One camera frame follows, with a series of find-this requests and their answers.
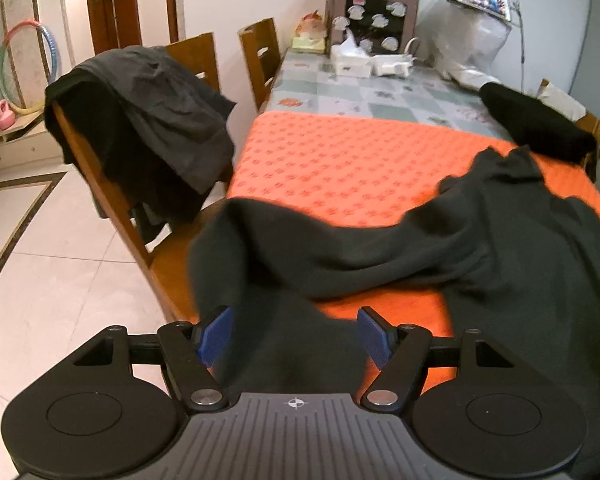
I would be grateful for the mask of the black long-sleeve shirt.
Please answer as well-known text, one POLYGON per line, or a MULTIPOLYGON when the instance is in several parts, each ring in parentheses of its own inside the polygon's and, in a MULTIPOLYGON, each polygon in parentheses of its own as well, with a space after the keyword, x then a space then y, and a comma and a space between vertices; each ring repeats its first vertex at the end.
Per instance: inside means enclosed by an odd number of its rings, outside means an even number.
POLYGON ((522 148, 479 153, 388 228, 228 200, 194 240, 188 276, 201 316, 234 311, 215 367, 230 396, 357 392, 355 325, 318 304, 391 283, 437 289, 456 330, 485 330, 581 405, 588 436, 573 473, 600 479, 600 218, 552 194, 522 148))

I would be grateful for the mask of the dark clothes on chair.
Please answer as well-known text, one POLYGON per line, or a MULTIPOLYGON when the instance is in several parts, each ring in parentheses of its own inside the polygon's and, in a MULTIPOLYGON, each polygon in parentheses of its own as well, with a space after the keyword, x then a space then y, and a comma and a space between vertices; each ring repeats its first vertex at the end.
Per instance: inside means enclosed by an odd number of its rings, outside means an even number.
POLYGON ((102 52, 45 89, 44 120, 68 165, 76 156, 54 109, 87 140, 105 176, 131 197, 144 243, 192 222, 232 166, 235 104, 163 47, 102 52))

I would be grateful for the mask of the near wooden chair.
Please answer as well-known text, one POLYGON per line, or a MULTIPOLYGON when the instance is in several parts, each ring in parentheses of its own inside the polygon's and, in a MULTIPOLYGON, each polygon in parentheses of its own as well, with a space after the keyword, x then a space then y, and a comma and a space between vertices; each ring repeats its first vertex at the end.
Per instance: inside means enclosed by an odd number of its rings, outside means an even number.
POLYGON ((59 105, 54 106, 54 113, 76 166, 145 275, 166 319, 197 321, 199 314, 187 271, 189 247, 224 202, 218 200, 204 208, 193 223, 179 226, 154 249, 147 249, 130 219, 132 200, 117 183, 106 177, 90 144, 73 128, 59 105))

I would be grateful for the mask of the wooden chair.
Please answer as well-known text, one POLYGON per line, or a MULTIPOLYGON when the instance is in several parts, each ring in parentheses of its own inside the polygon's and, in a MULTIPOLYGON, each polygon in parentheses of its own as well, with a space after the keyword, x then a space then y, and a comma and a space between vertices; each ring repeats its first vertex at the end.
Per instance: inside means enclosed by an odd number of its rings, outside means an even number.
POLYGON ((212 32, 168 44, 166 52, 213 90, 221 91, 212 32))
POLYGON ((59 105, 54 106, 54 113, 76 166, 145 275, 166 319, 197 321, 199 314, 187 271, 189 247, 224 202, 218 200, 204 208, 193 223, 179 226, 154 249, 147 249, 130 219, 132 200, 117 183, 106 177, 90 144, 73 128, 59 105))
POLYGON ((247 67, 254 105, 264 110, 279 70, 280 56, 275 22, 272 18, 252 23, 238 30, 242 55, 247 67))

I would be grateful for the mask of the beige tv cabinet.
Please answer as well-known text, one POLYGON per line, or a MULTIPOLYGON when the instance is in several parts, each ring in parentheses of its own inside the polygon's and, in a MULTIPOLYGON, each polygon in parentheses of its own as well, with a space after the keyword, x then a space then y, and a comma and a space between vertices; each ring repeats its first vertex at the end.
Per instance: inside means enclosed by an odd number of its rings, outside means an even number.
POLYGON ((31 162, 58 159, 61 148, 46 130, 41 112, 20 116, 0 130, 0 171, 31 162))

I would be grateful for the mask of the folded black garment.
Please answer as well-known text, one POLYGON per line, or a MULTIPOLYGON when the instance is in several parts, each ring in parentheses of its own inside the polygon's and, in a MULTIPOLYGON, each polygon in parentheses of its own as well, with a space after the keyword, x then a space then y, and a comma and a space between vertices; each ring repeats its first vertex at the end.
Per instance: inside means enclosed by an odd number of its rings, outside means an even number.
POLYGON ((536 154, 581 165, 598 148, 592 133, 532 96, 496 82, 484 84, 479 96, 513 141, 536 154))

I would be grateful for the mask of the checkered tablecloth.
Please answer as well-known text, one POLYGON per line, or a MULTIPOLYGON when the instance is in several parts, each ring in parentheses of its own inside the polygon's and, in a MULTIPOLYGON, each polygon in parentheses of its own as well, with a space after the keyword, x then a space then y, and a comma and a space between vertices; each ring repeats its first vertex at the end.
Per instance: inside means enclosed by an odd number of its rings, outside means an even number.
POLYGON ((429 67, 410 76, 340 76, 326 55, 288 51, 263 109, 418 122, 510 139, 476 92, 443 80, 429 67))

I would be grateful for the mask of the white power strip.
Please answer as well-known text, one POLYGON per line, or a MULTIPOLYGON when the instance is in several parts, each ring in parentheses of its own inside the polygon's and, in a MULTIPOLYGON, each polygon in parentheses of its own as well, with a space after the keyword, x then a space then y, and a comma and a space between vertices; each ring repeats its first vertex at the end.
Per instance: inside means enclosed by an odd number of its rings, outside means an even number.
POLYGON ((415 61, 410 54, 375 55, 370 60, 375 76, 399 78, 410 76, 415 61))

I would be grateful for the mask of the pink kettlebell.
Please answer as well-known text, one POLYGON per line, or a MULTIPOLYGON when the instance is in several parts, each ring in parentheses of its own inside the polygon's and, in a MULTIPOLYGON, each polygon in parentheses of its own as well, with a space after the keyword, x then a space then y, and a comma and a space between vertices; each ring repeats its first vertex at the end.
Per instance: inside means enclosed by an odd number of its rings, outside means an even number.
POLYGON ((0 101, 0 131, 6 131, 15 125, 16 113, 12 110, 6 99, 0 101))

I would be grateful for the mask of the white tissue box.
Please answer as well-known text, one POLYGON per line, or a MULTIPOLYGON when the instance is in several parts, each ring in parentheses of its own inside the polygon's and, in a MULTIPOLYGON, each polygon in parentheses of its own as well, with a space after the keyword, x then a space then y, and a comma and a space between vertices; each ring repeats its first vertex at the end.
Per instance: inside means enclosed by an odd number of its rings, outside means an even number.
POLYGON ((370 78, 373 71, 372 58, 358 46, 350 31, 341 44, 333 44, 329 53, 335 74, 343 77, 370 78))

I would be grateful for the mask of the cardboard box with paper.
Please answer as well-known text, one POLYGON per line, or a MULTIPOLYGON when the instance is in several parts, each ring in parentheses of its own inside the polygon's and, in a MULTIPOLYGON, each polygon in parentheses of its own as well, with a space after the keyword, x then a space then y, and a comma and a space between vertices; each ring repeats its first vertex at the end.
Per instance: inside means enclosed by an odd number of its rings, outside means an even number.
POLYGON ((597 164, 600 161, 600 118, 597 118, 583 104, 547 79, 542 79, 536 97, 546 106, 567 117, 578 128, 594 136, 597 148, 593 154, 585 157, 583 169, 590 179, 596 182, 597 164))

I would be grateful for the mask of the middle wooden chair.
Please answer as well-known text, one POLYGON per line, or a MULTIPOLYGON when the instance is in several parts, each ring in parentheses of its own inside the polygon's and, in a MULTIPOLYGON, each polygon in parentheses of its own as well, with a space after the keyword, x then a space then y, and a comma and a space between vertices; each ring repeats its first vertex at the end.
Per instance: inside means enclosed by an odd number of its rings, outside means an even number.
POLYGON ((212 32, 168 44, 166 52, 213 90, 221 91, 212 32))

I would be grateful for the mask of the white plastic bag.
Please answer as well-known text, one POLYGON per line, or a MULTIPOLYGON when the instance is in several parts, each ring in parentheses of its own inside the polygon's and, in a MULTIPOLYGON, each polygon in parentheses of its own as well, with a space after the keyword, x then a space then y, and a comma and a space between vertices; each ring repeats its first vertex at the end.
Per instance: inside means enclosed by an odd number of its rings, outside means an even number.
POLYGON ((468 6, 437 0, 417 29, 427 62, 447 81, 479 91, 492 75, 492 64, 505 46, 512 26, 468 6))

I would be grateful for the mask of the far wooden chair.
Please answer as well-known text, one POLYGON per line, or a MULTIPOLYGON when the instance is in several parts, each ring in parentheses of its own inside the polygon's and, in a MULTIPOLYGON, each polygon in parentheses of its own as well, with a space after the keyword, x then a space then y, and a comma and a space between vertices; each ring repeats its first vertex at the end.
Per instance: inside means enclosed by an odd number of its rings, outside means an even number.
POLYGON ((280 56, 275 22, 272 18, 252 23, 238 30, 242 55, 247 67, 254 105, 264 110, 279 70, 280 56))

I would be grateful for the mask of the snack bag on table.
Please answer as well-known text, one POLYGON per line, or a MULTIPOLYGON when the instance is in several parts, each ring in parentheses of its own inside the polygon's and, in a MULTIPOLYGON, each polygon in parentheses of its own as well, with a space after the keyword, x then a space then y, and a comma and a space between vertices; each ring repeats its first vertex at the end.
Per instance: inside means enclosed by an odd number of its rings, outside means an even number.
POLYGON ((326 48, 327 28, 320 12, 306 14, 294 30, 291 49, 297 52, 323 54, 326 48))

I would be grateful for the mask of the brown water dispenser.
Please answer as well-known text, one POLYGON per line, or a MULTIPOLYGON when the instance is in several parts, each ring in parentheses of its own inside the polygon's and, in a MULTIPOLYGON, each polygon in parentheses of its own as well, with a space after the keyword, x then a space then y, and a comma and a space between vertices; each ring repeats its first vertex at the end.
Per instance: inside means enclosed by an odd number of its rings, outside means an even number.
POLYGON ((326 0, 326 47, 352 36, 366 53, 398 54, 415 37, 419 0, 326 0))

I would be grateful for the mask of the colourful hula hoop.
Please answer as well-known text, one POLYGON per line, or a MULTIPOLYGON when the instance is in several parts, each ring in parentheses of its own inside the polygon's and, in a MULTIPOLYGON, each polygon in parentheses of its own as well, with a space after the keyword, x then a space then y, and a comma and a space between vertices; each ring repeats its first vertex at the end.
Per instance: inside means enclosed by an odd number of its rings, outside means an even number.
POLYGON ((43 109, 44 89, 58 70, 56 41, 42 23, 25 20, 6 32, 0 47, 0 95, 17 115, 43 109))

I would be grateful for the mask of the brown wooden door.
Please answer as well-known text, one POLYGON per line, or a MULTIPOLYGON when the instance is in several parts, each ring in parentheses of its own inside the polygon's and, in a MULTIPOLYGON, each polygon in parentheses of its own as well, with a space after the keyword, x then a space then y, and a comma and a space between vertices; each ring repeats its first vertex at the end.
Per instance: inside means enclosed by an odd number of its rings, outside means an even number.
POLYGON ((87 0, 94 52, 139 46, 137 0, 87 0))

